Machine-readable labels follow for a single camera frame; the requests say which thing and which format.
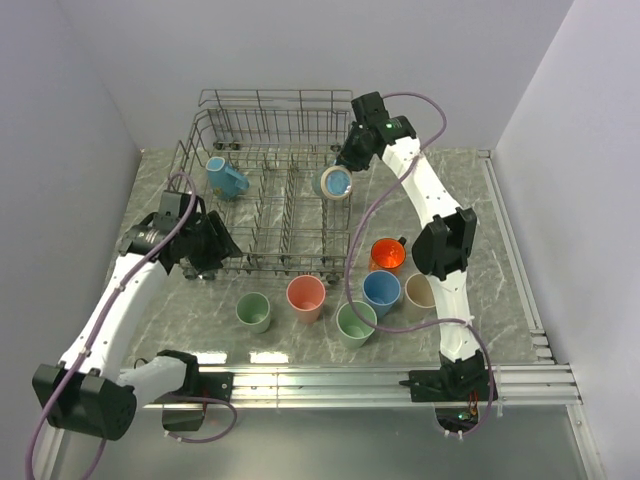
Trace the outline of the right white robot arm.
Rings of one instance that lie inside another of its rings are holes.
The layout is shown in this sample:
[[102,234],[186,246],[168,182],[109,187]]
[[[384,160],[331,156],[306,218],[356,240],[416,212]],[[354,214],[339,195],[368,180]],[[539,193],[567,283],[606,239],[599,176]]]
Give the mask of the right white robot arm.
[[462,208],[435,173],[426,158],[431,142],[420,140],[406,117],[391,116],[385,99],[374,91],[352,100],[355,119],[337,163],[359,172],[378,157],[397,178],[392,186],[404,189],[418,215],[421,232],[411,256],[431,287],[437,313],[433,323],[440,329],[438,379],[424,387],[431,401],[464,401],[473,393],[493,401],[491,360],[473,326],[467,295],[477,215]]

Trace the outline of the light blue floral mug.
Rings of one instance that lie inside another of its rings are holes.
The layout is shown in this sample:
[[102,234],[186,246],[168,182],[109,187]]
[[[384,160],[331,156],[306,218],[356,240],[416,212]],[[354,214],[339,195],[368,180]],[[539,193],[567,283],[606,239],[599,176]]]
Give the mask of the light blue floral mug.
[[213,194],[218,199],[232,200],[250,188],[248,178],[223,157],[211,157],[206,164],[206,172]]

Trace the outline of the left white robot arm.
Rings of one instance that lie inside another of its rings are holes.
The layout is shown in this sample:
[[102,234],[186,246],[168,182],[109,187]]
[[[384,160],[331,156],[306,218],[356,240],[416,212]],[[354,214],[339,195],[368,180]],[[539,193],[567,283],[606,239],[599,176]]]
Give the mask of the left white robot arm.
[[40,365],[32,385],[50,426],[115,441],[135,413],[163,397],[223,401],[207,386],[195,355],[163,350],[147,364],[121,363],[142,314],[172,269],[187,261],[196,273],[221,268],[241,252],[219,214],[204,200],[166,190],[157,211],[123,236],[111,278],[81,334],[55,365]]

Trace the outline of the teal patterned mug yellow inside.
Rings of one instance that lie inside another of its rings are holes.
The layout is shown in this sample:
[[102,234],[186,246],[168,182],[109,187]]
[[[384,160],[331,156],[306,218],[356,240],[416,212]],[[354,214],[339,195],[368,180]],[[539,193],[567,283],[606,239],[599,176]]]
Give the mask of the teal patterned mug yellow inside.
[[312,176],[313,192],[320,198],[338,201],[348,198],[352,192],[352,174],[344,166],[330,165]]

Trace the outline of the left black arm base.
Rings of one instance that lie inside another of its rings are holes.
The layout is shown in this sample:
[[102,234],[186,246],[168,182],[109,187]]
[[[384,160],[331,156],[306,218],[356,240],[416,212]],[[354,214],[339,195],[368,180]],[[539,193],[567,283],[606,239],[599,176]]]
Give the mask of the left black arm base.
[[203,425],[213,405],[221,405],[231,414],[230,425],[218,438],[229,433],[238,419],[237,410],[230,403],[234,374],[201,374],[195,383],[170,392],[161,398],[162,426],[169,434],[196,432]]

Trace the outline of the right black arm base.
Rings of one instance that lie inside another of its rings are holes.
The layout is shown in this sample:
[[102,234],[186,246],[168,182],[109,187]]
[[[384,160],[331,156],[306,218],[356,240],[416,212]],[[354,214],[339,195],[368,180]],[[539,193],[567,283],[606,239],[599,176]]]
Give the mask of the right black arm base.
[[463,437],[480,423],[481,402],[498,399],[497,389],[486,370],[460,373],[452,368],[411,370],[399,384],[409,389],[413,403],[442,403],[435,408],[438,426],[444,434]]

